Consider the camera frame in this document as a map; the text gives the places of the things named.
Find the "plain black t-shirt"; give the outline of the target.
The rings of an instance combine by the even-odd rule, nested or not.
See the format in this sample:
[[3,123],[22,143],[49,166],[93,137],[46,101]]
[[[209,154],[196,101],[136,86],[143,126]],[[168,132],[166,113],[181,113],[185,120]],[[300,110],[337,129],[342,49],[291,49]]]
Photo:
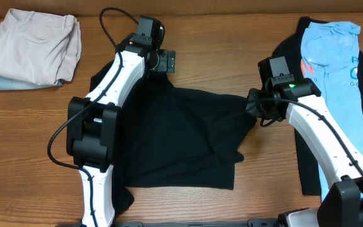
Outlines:
[[246,99],[177,88],[165,73],[140,79],[123,107],[122,152],[112,175],[116,214],[134,202],[132,187],[231,190],[238,151],[256,118]]

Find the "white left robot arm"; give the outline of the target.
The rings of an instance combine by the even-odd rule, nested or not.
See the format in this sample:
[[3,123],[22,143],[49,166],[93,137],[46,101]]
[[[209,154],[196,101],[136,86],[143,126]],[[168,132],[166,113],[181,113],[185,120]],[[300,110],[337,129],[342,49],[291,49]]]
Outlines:
[[113,223],[112,173],[122,141],[122,105],[149,71],[174,72],[175,51],[161,48],[164,35],[161,21],[140,17],[136,32],[119,44],[112,65],[98,85],[86,97],[73,97],[69,102],[66,149],[83,184],[81,226]]

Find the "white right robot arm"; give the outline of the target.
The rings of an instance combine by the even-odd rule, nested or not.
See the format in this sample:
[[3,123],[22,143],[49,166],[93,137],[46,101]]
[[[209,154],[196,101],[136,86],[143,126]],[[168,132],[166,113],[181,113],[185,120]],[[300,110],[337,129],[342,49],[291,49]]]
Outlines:
[[363,155],[335,122],[319,89],[309,78],[296,80],[284,57],[268,57],[258,69],[262,88],[249,91],[246,112],[263,127],[287,120],[321,166],[329,192],[317,209],[252,219],[249,226],[363,226]]

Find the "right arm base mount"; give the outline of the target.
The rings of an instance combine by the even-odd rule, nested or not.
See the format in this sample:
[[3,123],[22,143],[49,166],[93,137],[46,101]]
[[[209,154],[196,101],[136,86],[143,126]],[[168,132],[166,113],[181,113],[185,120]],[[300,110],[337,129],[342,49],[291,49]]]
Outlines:
[[284,227],[319,227],[317,210],[311,208],[285,212],[278,216],[278,222]]

